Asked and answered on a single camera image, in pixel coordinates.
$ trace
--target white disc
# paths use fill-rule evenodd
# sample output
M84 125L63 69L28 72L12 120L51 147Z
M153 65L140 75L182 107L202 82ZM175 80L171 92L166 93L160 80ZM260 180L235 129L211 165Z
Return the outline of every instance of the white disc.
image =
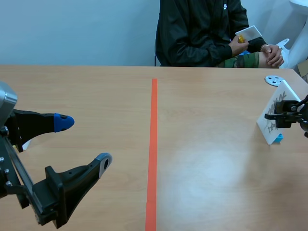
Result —
M265 82L273 86L276 86L276 87L279 86L282 80L284 80L284 78L280 76L266 76L265 77Z

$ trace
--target sleeve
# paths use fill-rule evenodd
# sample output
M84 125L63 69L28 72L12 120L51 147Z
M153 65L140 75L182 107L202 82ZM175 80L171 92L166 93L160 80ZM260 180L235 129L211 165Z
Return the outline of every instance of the sleeve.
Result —
M230 46L196 48L189 45L187 0L161 0L159 32L162 50L172 66L212 67L232 57Z
M231 39L235 37L235 33L249 27L247 10L241 5L241 0L230 0L229 21ZM259 52L261 47L266 44L262 37L249 41L248 51L250 53Z

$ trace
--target yellow object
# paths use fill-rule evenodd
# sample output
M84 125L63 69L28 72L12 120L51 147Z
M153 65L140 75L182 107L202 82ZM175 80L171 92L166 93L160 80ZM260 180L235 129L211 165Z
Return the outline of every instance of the yellow object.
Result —
M240 35L239 37L239 43L244 43L245 42L245 39L242 35Z

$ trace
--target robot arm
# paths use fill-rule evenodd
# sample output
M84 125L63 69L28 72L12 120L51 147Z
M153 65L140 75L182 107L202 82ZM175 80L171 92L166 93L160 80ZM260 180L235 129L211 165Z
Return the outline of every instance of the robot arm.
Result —
M277 102L273 115L265 114L268 120L275 120L277 128L290 128L299 123L308 138L308 95L302 101L283 100Z
M22 208L32 206L39 224L53 221L59 228L68 222L81 199L109 167L112 157L103 153L88 165L62 173L48 166L46 179L33 184L13 145L22 152L22 145L28 140L69 129L74 120L66 115L16 110L16 103L15 92L0 81L0 198L16 194Z

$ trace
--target person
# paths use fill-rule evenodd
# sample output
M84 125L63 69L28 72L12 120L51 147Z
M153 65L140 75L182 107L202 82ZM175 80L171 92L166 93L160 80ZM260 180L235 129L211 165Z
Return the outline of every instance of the person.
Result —
M278 46L239 43L235 33L248 27L240 0L161 0L156 56L162 66L279 68Z

